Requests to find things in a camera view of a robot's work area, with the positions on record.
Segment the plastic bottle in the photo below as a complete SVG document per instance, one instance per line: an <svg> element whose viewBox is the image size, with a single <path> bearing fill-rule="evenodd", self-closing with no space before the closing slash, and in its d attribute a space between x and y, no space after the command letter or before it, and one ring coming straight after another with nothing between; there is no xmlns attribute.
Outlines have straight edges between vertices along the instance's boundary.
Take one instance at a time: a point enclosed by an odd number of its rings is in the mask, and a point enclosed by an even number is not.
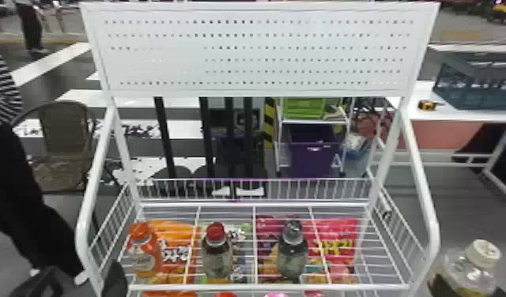
<svg viewBox="0 0 506 297"><path fill-rule="evenodd" d="M134 223L130 226L128 242L133 270L138 277L147 278L160 272L162 254L157 236L146 222Z"/></svg>
<svg viewBox="0 0 506 297"><path fill-rule="evenodd" d="M295 279L304 271L307 261L307 239L303 227L297 220L289 220L282 229L278 243L277 268L286 278Z"/></svg>
<svg viewBox="0 0 506 297"><path fill-rule="evenodd" d="M209 279L228 280L232 272L232 248L224 225L214 222L202 240L203 272Z"/></svg>
<svg viewBox="0 0 506 297"><path fill-rule="evenodd" d="M461 297L489 297L497 289L494 268L500 256L497 246L477 239L465 250L445 252L436 272Z"/></svg>

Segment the jar lid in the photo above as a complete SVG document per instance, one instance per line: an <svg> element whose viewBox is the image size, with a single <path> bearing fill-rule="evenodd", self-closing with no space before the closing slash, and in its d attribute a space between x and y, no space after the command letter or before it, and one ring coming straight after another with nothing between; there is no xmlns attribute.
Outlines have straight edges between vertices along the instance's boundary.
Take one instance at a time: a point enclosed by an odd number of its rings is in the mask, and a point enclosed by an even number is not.
<svg viewBox="0 0 506 297"><path fill-rule="evenodd" d="M476 239L465 249L469 261L478 267L491 269L495 267L502 256L497 246L483 239Z"/></svg>
<svg viewBox="0 0 506 297"><path fill-rule="evenodd" d="M220 222L214 222L207 227L207 239L210 242L221 242L225 237L224 225Z"/></svg>
<svg viewBox="0 0 506 297"><path fill-rule="evenodd" d="M137 222L130 226L130 235L133 240L144 240L151 232L148 223Z"/></svg>
<svg viewBox="0 0 506 297"><path fill-rule="evenodd" d="M282 229L282 239L293 246L303 242L303 227L298 220L289 220Z"/></svg>

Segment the wicker chair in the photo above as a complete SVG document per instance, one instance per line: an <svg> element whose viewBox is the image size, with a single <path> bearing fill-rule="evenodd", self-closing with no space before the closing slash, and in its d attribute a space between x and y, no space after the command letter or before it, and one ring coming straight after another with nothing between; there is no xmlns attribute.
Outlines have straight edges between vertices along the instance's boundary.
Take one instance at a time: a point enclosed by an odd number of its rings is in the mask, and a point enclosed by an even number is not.
<svg viewBox="0 0 506 297"><path fill-rule="evenodd" d="M12 126L18 126L28 116L37 113L45 144L45 156L31 161L33 174L43 193L85 190L87 172L93 163L93 134L96 129L94 114L76 101L55 101L40 105L16 117ZM120 191L120 184L104 166ZM96 217L93 223L97 230Z"/></svg>

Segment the plastic crate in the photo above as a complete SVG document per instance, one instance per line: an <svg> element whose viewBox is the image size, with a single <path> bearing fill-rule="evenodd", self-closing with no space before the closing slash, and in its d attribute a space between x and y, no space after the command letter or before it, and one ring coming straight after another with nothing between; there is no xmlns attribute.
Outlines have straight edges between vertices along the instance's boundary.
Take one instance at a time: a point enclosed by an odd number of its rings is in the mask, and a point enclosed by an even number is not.
<svg viewBox="0 0 506 297"><path fill-rule="evenodd" d="M324 98L285 98L285 118L318 119L324 111Z"/></svg>
<svg viewBox="0 0 506 297"><path fill-rule="evenodd" d="M332 126L292 125L290 137L292 177L329 177L332 160L339 147Z"/></svg>
<svg viewBox="0 0 506 297"><path fill-rule="evenodd" d="M506 110L506 55L449 54L433 91L460 110Z"/></svg>

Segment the wire basket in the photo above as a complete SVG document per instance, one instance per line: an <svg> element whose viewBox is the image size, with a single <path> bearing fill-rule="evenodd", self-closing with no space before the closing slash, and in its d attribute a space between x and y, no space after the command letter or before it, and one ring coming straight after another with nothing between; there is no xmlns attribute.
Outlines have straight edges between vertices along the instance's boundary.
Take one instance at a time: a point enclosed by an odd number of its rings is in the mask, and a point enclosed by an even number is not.
<svg viewBox="0 0 506 297"><path fill-rule="evenodd" d="M132 294L140 291L401 291L409 288L414 269L423 258L423 247L402 217L389 194L382 190L384 203L369 208L372 179L149 179L140 187L141 201L135 201L124 186L115 199L100 230L89 244L89 254L100 273L109 263L119 261L130 283ZM266 273L271 264L263 246L273 245L274 238L258 237L259 217L293 218L312 226L309 234L317 245L315 256L309 256L299 284L275 284L269 279L278 275ZM329 219L355 219L357 226L350 251L350 271L331 273L329 246L315 222ZM176 284L152 284L151 279L138 278L127 249L127 228L136 220L167 220L189 224L190 244L183 254L184 273L170 274ZM214 221L226 225L249 224L251 229L237 242L241 254L242 284L208 284L202 271L199 241L203 228ZM323 270L325 273L314 273ZM350 284L339 279L351 279Z"/></svg>

